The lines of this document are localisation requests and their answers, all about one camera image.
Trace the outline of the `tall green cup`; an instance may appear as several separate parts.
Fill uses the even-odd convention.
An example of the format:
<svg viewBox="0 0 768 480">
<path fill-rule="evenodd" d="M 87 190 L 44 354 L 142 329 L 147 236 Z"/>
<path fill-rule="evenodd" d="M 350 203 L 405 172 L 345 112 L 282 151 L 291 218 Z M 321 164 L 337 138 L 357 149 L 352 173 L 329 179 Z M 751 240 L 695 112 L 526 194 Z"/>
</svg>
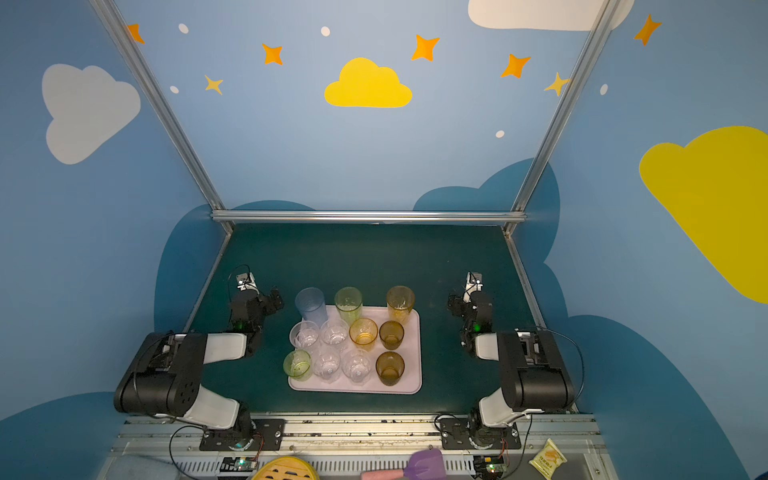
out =
<svg viewBox="0 0 768 480">
<path fill-rule="evenodd" d="M 348 325 L 352 325 L 362 316 L 363 296 L 359 289 L 352 286 L 346 286 L 339 289 L 334 302 L 336 309 Z"/>
</svg>

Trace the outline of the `small green cup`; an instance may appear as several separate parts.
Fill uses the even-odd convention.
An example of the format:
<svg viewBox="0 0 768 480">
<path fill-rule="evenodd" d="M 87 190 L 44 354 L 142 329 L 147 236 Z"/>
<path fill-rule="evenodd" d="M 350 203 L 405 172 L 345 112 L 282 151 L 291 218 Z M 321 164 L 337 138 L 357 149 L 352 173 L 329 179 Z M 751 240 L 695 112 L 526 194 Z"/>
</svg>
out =
<svg viewBox="0 0 768 480">
<path fill-rule="evenodd" d="M 310 353 L 303 349 L 295 349 L 288 353 L 283 360 L 283 371 L 289 379 L 308 380 L 313 374 Z"/>
</svg>

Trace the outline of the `yellow transparent cup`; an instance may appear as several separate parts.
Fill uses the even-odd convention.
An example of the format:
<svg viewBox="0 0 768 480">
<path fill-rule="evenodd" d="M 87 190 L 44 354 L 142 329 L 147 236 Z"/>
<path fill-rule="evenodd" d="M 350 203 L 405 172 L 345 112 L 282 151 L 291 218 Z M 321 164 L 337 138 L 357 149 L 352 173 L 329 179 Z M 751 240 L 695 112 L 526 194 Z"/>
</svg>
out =
<svg viewBox="0 0 768 480">
<path fill-rule="evenodd" d="M 350 325 L 349 338 L 356 347 L 371 351 L 378 338 L 378 325 L 370 318 L 358 318 Z"/>
</svg>

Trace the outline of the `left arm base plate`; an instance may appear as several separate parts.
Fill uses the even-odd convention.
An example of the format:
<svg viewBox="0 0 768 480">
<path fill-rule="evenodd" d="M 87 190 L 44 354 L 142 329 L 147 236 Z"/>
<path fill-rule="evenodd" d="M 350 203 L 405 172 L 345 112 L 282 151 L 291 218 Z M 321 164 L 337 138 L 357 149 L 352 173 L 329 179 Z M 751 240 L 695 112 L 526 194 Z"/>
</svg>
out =
<svg viewBox="0 0 768 480">
<path fill-rule="evenodd" d="M 215 452 L 278 451 L 281 448 L 286 420 L 282 418 L 256 418 L 249 426 L 235 426 L 227 430 L 206 430 L 199 449 Z"/>
</svg>

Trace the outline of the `tall blue textured cup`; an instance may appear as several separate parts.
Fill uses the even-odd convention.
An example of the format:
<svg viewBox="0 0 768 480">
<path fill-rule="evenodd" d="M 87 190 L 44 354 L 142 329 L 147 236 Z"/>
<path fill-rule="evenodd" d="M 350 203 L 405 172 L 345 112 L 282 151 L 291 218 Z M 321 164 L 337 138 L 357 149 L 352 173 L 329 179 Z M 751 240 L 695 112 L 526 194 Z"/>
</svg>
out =
<svg viewBox="0 0 768 480">
<path fill-rule="evenodd" d="M 328 320 L 325 295 L 316 287 L 307 287 L 299 291 L 294 304 L 303 320 L 322 325 Z"/>
</svg>

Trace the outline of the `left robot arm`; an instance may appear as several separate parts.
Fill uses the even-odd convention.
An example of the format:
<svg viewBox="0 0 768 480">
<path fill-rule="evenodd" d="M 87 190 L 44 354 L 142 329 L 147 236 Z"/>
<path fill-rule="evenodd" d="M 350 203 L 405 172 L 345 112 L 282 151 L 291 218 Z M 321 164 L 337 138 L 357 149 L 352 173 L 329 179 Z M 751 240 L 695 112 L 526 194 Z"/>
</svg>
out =
<svg viewBox="0 0 768 480">
<path fill-rule="evenodd" d="M 285 422 L 257 423 L 244 401 L 202 385 L 204 366 L 253 355 L 264 319 L 284 308 L 279 290 L 265 295 L 245 288 L 230 301 L 231 328 L 224 333 L 151 333 L 146 336 L 114 395 L 120 413 L 170 418 L 199 427 L 202 451 L 277 451 Z"/>
</svg>

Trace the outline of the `tall yellow cup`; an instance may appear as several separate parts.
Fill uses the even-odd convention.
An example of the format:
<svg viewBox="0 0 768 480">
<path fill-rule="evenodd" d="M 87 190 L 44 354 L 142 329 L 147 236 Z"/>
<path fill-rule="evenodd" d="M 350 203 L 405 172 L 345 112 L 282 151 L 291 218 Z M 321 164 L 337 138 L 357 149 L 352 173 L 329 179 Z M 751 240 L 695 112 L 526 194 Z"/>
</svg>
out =
<svg viewBox="0 0 768 480">
<path fill-rule="evenodd" d="M 392 287 L 386 295 L 389 318 L 400 324 L 406 324 L 415 304 L 415 294 L 407 286 Z"/>
</svg>

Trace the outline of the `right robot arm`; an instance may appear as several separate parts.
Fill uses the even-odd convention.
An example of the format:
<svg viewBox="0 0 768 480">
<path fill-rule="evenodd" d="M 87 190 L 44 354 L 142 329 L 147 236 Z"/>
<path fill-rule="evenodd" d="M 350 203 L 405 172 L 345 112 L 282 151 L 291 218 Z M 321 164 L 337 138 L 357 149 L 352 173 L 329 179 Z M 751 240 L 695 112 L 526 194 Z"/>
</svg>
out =
<svg viewBox="0 0 768 480">
<path fill-rule="evenodd" d="M 564 411 L 577 399 L 555 331 L 495 332 L 493 305 L 482 291 L 448 296 L 447 308 L 463 321 L 462 347 L 473 357 L 499 366 L 500 386 L 481 398 L 470 411 L 467 435 L 470 444 L 489 449 L 503 444 L 515 422 L 531 414 Z"/>
</svg>

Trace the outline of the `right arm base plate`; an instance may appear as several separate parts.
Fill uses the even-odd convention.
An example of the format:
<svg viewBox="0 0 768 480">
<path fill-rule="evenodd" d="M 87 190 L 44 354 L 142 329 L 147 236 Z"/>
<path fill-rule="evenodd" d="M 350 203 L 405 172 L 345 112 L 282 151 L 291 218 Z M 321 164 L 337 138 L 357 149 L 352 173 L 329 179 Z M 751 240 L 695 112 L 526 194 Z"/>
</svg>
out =
<svg viewBox="0 0 768 480">
<path fill-rule="evenodd" d="M 444 450 L 517 450 L 522 447 L 516 426 L 494 428 L 467 418 L 441 417 L 436 420 Z"/>
</svg>

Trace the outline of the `brown textured cup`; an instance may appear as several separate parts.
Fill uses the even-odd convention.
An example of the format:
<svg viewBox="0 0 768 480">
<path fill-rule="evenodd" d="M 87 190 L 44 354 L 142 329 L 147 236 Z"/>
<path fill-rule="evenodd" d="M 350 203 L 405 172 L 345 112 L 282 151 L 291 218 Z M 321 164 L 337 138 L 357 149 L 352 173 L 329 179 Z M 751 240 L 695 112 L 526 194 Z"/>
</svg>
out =
<svg viewBox="0 0 768 480">
<path fill-rule="evenodd" d="M 405 337 L 403 325 L 397 321 L 386 321 L 379 327 L 379 339 L 387 350 L 396 350 Z"/>
<path fill-rule="evenodd" d="M 386 351 L 378 356 L 375 367 L 381 382 L 386 386 L 394 386 L 404 374 L 405 361 L 397 352 Z"/>
</svg>

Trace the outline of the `pink plastic tray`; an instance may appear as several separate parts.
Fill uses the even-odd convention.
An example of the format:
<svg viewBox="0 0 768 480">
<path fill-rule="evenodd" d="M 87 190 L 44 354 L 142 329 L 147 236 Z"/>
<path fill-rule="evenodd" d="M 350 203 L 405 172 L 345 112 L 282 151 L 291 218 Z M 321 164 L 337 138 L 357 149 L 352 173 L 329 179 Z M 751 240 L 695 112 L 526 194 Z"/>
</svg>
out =
<svg viewBox="0 0 768 480">
<path fill-rule="evenodd" d="M 310 376 L 304 380 L 289 377 L 288 384 L 296 391 L 387 395 L 413 395 L 417 393 L 422 386 L 422 359 L 420 318 L 416 310 L 412 310 L 405 321 L 404 339 L 401 345 L 396 350 L 392 350 L 392 353 L 397 353 L 403 358 L 405 365 L 404 373 L 393 386 L 385 385 L 375 370 L 376 360 L 385 352 L 387 349 L 379 339 L 376 339 L 373 348 L 367 352 L 372 362 L 372 370 L 363 383 L 353 382 L 341 369 L 338 369 L 339 375 L 333 381 L 325 381 L 310 371 Z"/>
</svg>

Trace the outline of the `clear faceted glass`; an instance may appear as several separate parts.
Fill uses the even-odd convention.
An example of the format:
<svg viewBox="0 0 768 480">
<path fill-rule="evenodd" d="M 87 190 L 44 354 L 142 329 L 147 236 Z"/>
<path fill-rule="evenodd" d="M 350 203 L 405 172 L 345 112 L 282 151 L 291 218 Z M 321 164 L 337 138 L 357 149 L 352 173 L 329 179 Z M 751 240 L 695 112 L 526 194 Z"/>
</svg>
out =
<svg viewBox="0 0 768 480">
<path fill-rule="evenodd" d="M 342 373 L 341 355 L 337 348 L 322 346 L 311 354 L 312 371 L 323 382 L 333 382 Z"/>
<path fill-rule="evenodd" d="M 349 344 L 349 325 L 343 320 L 327 320 L 320 327 L 320 340 L 324 345 L 343 351 Z"/>
<path fill-rule="evenodd" d="M 342 371 L 354 384 L 364 384 L 370 377 L 373 363 L 365 350 L 354 348 L 342 355 Z"/>
<path fill-rule="evenodd" d="M 295 349 L 314 352 L 321 345 L 320 327 L 315 322 L 302 320 L 292 327 L 289 339 Z"/>
</svg>

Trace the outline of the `clear faceted glass back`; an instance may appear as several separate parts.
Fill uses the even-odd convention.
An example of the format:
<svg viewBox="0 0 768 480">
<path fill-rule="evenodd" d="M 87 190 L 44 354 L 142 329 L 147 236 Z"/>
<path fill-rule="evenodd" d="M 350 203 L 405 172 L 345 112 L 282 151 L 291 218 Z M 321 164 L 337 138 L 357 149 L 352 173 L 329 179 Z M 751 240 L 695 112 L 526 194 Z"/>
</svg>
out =
<svg viewBox="0 0 768 480">
<path fill-rule="evenodd" d="M 320 327 L 320 340 L 324 345 L 343 351 L 349 344 L 349 325 L 343 320 L 327 320 Z"/>
</svg>

